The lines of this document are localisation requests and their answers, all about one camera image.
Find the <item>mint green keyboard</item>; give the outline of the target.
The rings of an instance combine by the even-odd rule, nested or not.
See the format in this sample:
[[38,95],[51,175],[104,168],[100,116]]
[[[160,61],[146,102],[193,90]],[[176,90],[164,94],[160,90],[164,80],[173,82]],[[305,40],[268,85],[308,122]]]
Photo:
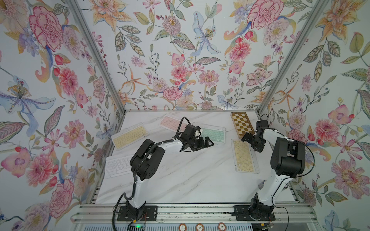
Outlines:
[[201,137],[209,137],[215,144],[224,144],[226,137],[226,129],[218,126],[211,126],[205,124],[199,124],[202,129]]

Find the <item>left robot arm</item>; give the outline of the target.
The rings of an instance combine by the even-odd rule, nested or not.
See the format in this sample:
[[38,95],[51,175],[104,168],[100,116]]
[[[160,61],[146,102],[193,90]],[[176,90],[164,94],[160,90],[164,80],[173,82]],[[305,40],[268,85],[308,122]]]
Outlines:
[[131,196],[124,197],[128,204],[135,209],[146,204],[142,195],[147,189],[146,181],[157,172],[165,154],[197,152],[215,145],[211,138],[202,137],[201,134],[202,129],[199,126],[188,124],[183,132],[177,130],[168,140],[159,142],[144,140],[130,161],[134,181]]

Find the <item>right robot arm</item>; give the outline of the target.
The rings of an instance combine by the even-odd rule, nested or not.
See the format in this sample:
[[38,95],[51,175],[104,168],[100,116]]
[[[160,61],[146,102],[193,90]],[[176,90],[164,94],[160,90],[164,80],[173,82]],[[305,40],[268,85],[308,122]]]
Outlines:
[[249,143],[258,153],[264,150],[266,143],[273,146],[270,159],[272,174],[251,200],[251,206],[256,208],[271,208],[275,205],[276,197],[282,192],[283,186],[303,173],[306,146],[270,128],[267,120],[258,120],[255,134],[246,133],[242,141]]

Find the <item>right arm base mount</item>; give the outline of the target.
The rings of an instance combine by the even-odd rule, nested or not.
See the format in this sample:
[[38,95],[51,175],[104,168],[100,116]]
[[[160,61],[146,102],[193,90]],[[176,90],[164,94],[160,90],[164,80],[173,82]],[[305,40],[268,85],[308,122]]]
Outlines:
[[271,198],[263,201],[259,193],[255,193],[248,206],[233,206],[234,212],[231,215],[237,221],[275,221],[274,208]]

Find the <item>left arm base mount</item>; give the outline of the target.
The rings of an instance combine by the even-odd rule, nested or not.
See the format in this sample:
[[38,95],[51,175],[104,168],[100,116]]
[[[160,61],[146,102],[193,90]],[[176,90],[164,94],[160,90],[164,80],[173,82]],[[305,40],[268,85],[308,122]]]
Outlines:
[[129,201],[126,201],[119,203],[116,214],[117,221],[156,221],[158,206],[148,206],[144,203],[139,208],[135,208]]

